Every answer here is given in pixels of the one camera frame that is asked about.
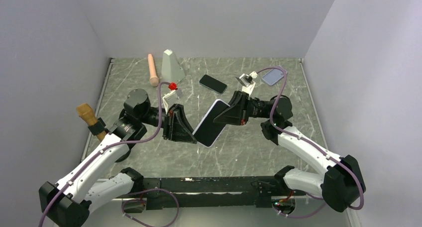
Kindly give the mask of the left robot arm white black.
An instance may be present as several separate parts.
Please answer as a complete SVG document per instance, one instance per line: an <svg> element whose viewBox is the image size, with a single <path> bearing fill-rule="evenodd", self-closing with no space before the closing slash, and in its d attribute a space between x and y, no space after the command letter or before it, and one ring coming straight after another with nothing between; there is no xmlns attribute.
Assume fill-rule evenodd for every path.
<svg viewBox="0 0 422 227"><path fill-rule="evenodd" d="M60 227L82 226L90 212L106 199L104 192L90 192L97 179L118 159L130 154L136 144L151 141L159 131L163 131L164 140L196 144L184 107L177 103L181 96L180 89L172 88L164 96L159 94L158 107L152 107L144 89L132 90L119 119L88 158L56 183L45 182L39 188L43 212L39 226L46 218ZM156 131L144 140L147 125L156 127Z"/></svg>

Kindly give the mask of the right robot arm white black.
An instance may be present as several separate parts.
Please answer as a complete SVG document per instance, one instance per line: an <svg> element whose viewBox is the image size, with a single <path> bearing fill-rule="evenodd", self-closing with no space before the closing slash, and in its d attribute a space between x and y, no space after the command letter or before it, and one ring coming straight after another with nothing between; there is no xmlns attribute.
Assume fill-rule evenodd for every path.
<svg viewBox="0 0 422 227"><path fill-rule="evenodd" d="M319 197L337 212L353 208L363 201L366 190L358 161L351 155L340 156L310 140L289 121L293 117L292 103L287 96L277 95L268 101L251 98L241 91L233 93L228 107L213 119L215 123L245 125L250 118L264 118L264 137L277 146L291 151L306 161L314 173L286 166L274 178L275 190L286 195L302 191Z"/></svg>

